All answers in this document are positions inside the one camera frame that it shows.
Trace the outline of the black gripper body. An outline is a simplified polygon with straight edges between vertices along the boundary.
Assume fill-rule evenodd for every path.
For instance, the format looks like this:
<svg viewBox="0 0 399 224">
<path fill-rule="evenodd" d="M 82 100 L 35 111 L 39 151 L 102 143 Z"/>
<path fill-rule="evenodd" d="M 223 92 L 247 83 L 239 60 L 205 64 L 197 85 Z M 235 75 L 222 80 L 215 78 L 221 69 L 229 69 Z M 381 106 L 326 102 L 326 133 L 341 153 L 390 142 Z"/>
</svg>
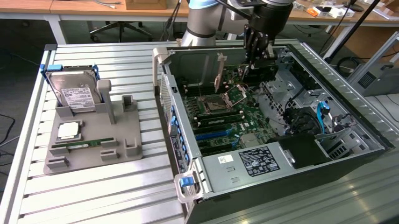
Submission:
<svg viewBox="0 0 399 224">
<path fill-rule="evenodd" d="M 285 29 L 293 8 L 293 3 L 282 6 L 267 3 L 254 7 L 245 25 L 246 62 L 251 69 L 265 68 L 275 62 L 275 37 Z"/>
</svg>

